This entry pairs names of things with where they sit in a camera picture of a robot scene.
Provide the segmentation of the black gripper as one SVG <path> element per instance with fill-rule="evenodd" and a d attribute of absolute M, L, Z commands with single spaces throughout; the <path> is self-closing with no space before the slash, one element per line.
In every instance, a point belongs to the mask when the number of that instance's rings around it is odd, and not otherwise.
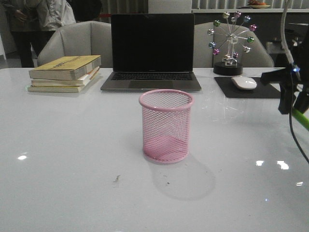
<path fill-rule="evenodd" d="M 303 41 L 293 51 L 293 63 L 288 63 L 284 69 L 272 72 L 264 72 L 260 82 L 263 85 L 270 83 L 280 84 L 280 104 L 278 110 L 282 115 L 289 114 L 294 108 L 300 113 L 305 113 L 309 109 L 309 42 Z M 294 86 L 289 84 L 290 77 L 296 84 L 303 84 L 302 91 L 295 101 Z"/>

